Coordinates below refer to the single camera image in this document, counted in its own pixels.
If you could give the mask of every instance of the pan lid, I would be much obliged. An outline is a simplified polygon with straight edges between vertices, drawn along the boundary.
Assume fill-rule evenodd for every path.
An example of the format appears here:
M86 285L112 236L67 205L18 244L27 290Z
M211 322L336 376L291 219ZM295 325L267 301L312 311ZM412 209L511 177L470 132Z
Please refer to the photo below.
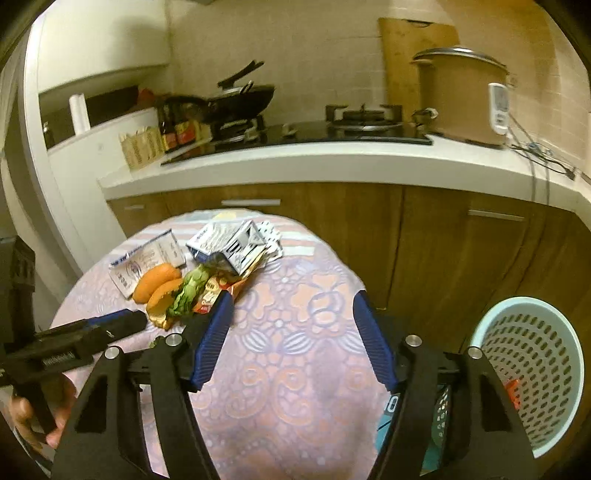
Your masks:
M502 68L507 73L509 73L509 70L507 70L507 66L503 65L497 59L494 59L493 57L491 57L485 53L481 53L479 51L474 51L469 48L462 47L460 45L456 45L454 47L428 48L427 50L423 50L423 51L420 51L419 53L417 53L413 57L413 60L418 60L420 58L431 56L431 55L455 55L455 56L459 56L459 57L468 57L471 59L482 60L487 63L493 64L499 68Z

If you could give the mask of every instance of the black frying pan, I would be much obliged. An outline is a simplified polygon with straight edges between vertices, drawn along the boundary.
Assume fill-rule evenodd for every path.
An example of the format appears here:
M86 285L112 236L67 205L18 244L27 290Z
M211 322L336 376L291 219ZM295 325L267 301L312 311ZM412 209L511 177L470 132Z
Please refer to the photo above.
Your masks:
M188 117L204 124L225 124L238 120L255 118L271 102L275 87L273 85L254 85L252 81L241 87L234 83L262 67L265 62L250 62L244 69L217 85L222 93L212 98L192 95L177 95L167 99L169 103L183 104Z

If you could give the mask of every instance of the pink tablecloth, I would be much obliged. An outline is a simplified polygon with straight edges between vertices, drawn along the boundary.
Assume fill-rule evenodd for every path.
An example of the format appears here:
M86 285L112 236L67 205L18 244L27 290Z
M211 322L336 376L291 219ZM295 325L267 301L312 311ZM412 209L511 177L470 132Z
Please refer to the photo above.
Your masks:
M137 309L109 278L108 264L169 228L185 249L216 213L169 219L128 239L80 279L53 326ZM388 393L375 378L353 321L352 300L363 285L299 223L235 213L236 221L273 223L282 232L285 257L268 265L237 302L213 378L191 395L214 464L225 480L365 480ZM144 349L162 334L150 324L117 344L125 351ZM80 390L88 374L89 368L81 368L69 377ZM165 475L149 388L141 401L152 468Z

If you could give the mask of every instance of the light blue plastic basket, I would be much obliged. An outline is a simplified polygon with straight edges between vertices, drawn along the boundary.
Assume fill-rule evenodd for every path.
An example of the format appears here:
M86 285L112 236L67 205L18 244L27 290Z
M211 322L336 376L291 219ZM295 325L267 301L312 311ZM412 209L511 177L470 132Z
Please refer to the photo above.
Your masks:
M548 452L583 394L583 351L572 325L544 301L514 297L484 315L470 344L481 348L501 381L519 380L519 416L534 456Z

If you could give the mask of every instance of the human hand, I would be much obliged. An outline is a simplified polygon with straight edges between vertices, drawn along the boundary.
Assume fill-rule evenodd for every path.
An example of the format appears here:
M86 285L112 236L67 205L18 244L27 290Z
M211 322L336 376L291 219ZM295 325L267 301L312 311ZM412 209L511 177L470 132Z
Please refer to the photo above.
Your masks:
M52 448L57 448L76 401L76 387L72 381L65 375L59 375L59 383L61 385L61 399L59 399L58 406L53 412L57 428L47 434L44 439L42 434L31 429L31 420L35 416L31 403L23 397L13 397L10 402L10 416L18 433L38 452L41 451L41 442L47 443Z

